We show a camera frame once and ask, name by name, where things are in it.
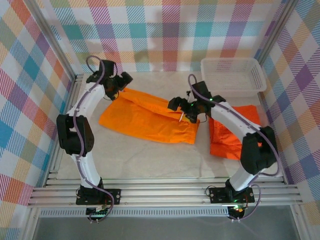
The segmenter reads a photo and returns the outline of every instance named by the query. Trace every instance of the plaid wall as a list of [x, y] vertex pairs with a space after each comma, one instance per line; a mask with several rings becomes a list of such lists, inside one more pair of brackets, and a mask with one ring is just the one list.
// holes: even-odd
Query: plaid wall
[[253, 57], [272, 20], [269, 10], [281, 1], [37, 2], [76, 72], [89, 72], [88, 55], [149, 72], [199, 71], [206, 57]]
[[289, 2], [289, 0], [281, 0], [281, 3], [278, 6], [278, 8], [277, 8], [277, 10], [276, 10], [276, 12], [274, 14], [274, 16], [272, 18], [272, 21], [271, 21], [268, 29], [266, 30], [266, 32], [265, 32], [265, 34], [263, 36], [263, 39], [262, 39], [262, 41], [261, 41], [261, 43], [259, 45], [259, 48], [255, 53], [255, 56], [254, 56], [255, 59], [257, 59], [259, 57], [259, 55], [261, 54], [261, 51], [264, 49], [264, 47], [267, 44], [269, 36], [275, 30], [277, 22], [278, 22], [279, 18], [281, 17], [281, 14], [283, 13], [287, 2]]
[[264, 107], [288, 181], [320, 236], [320, 0], [301, 0], [268, 56]]
[[18, 237], [71, 80], [22, 0], [0, 7], [0, 240]]

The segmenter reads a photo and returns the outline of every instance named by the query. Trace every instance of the floor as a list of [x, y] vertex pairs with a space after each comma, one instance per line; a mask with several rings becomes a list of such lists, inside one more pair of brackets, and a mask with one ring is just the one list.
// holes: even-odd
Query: floor
[[[190, 72], [132, 72], [131, 89], [146, 92], [167, 100], [186, 97]], [[194, 72], [198, 81], [201, 73]], [[212, 95], [219, 93], [209, 89]], [[261, 125], [268, 124], [258, 96], [226, 97], [232, 106], [255, 105]], [[195, 144], [164, 144], [123, 135], [98, 124], [100, 115], [111, 101], [102, 99], [89, 120], [95, 142], [93, 157], [102, 178], [156, 178], [156, 177], [230, 177], [240, 166], [239, 161], [210, 155], [208, 122], [201, 123]], [[266, 173], [277, 170], [275, 163]], [[79, 179], [72, 159], [63, 154], [58, 179]]]
[[260, 206], [246, 220], [226, 217], [109, 217], [90, 224], [85, 217], [41, 217], [33, 240], [298, 240], [289, 206]]

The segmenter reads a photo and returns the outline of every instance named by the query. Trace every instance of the orange towel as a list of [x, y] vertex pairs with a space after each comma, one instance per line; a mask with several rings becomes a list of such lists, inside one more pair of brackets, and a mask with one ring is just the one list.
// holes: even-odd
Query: orange towel
[[194, 144], [199, 123], [192, 124], [181, 111], [168, 109], [168, 101], [126, 88], [104, 111], [99, 124], [132, 137], [161, 142]]
[[[248, 120], [260, 125], [257, 108], [253, 105], [233, 107]], [[210, 118], [210, 154], [233, 160], [240, 160], [242, 143], [223, 124]]]

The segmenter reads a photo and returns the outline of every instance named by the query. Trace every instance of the white basket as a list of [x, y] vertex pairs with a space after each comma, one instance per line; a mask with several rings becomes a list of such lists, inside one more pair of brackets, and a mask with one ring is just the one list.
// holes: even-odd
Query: white basket
[[201, 74], [213, 96], [252, 97], [267, 88], [261, 66], [252, 57], [204, 58]]

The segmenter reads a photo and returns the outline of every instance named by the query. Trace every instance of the orange fabric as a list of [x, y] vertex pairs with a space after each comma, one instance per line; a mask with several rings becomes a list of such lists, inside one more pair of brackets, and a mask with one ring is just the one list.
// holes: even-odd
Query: orange fabric
[[[253, 105], [235, 106], [237, 112], [248, 120], [260, 125], [260, 119], [257, 108]], [[210, 154], [225, 159], [240, 160], [242, 143], [229, 131], [223, 124], [210, 118]]]
[[168, 101], [126, 88], [99, 119], [99, 124], [132, 137], [161, 142], [194, 144], [199, 123], [193, 124], [181, 111], [168, 109]]

